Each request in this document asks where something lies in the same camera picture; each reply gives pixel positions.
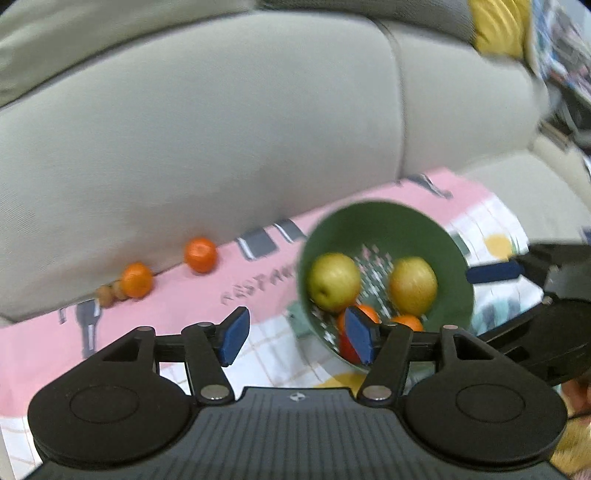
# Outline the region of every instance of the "printed figure on tablecloth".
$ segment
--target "printed figure on tablecloth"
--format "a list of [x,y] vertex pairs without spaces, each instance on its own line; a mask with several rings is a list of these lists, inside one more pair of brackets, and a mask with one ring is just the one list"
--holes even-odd
[[509,260],[513,255],[519,253],[517,241],[503,233],[494,233],[484,239],[484,244],[488,252],[499,260]]
[[[274,223],[273,226],[289,244],[306,238],[304,232],[300,230],[293,220],[281,220]],[[236,238],[236,243],[240,247],[240,252],[244,258],[250,262],[268,257],[279,249],[264,228],[257,228],[239,236]]]
[[470,333],[482,335],[493,328],[517,317],[524,308],[517,296],[492,300],[482,306],[472,317]]
[[400,179],[397,181],[397,184],[400,185],[404,180],[411,181],[414,184],[430,191],[435,197],[439,197],[446,200],[451,200],[453,198],[453,194],[448,190],[441,190],[437,188],[431,179],[424,173],[417,173],[415,175],[409,175],[404,179]]
[[[65,309],[58,310],[60,324],[66,322]],[[96,324],[102,309],[95,299],[85,300],[76,305],[76,321],[82,329],[82,357],[88,358],[96,353]]]
[[591,227],[583,227],[581,237],[583,238],[583,242],[591,244]]

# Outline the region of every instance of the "human hand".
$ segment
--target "human hand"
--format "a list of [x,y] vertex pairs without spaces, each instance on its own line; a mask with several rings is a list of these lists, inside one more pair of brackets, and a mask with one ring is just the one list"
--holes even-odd
[[582,417],[586,423],[591,422],[591,384],[586,377],[569,380],[562,384],[562,393],[568,399],[573,409],[573,415],[589,411],[588,416]]

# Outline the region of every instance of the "apple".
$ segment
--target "apple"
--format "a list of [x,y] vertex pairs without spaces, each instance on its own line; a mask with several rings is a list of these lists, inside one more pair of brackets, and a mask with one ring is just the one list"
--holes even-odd
[[339,313],[355,303],[361,274],[353,259],[341,253],[318,257],[307,278],[308,294],[325,312]]
[[400,313],[420,317],[437,298],[437,277],[422,258],[401,258],[390,274],[388,289],[390,300]]

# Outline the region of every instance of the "yellow cushion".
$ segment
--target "yellow cushion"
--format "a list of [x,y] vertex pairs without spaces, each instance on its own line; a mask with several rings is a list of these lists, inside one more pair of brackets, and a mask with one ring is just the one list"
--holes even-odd
[[474,46],[488,55],[524,56],[530,28],[530,0],[469,0],[474,28]]

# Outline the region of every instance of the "small nut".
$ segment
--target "small nut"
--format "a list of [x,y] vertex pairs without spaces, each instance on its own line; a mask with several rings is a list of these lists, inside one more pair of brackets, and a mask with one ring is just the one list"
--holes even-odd
[[111,289],[113,290],[113,294],[115,294],[115,298],[117,298],[117,300],[124,301],[129,298],[123,291],[123,288],[121,288],[121,280],[114,281],[111,285]]
[[113,290],[108,285],[102,285],[96,289],[95,292],[96,299],[99,301],[99,305],[103,309],[108,309],[112,307],[115,303],[115,295],[113,294]]

